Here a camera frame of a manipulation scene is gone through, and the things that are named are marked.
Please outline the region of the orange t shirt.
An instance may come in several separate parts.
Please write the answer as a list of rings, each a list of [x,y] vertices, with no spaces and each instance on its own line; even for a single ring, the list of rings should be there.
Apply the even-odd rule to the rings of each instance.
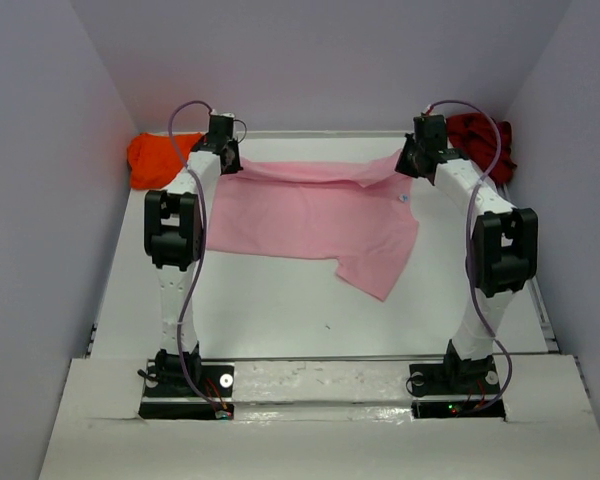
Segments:
[[[168,136],[142,133],[127,147],[130,187],[133,190],[160,190],[175,179],[183,163]]]

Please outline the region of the pink t shirt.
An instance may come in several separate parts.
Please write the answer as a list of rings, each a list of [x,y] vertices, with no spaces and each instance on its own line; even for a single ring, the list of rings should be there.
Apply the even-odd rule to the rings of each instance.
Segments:
[[[419,223],[412,178],[398,156],[364,163],[254,162],[220,177],[212,201],[210,250],[334,260],[336,275],[384,301],[407,266]]]

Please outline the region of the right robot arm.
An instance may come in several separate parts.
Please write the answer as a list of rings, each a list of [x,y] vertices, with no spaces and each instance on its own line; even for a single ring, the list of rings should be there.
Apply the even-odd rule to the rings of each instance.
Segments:
[[[466,216],[469,300],[462,322],[440,363],[411,365],[407,387],[418,398],[463,395],[477,388],[497,394],[497,331],[514,296],[536,274],[538,216],[504,199],[465,153],[448,146],[441,115],[415,117],[395,170],[427,179]]]

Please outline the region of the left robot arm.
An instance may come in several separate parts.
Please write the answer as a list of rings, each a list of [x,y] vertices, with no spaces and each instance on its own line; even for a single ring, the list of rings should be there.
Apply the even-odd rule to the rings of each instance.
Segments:
[[[139,373],[163,397],[199,396],[202,360],[192,312],[208,225],[205,194],[222,175],[242,169],[235,116],[212,112],[208,131],[189,148],[186,164],[166,187],[144,199],[144,249],[156,268],[161,340],[152,363]]]

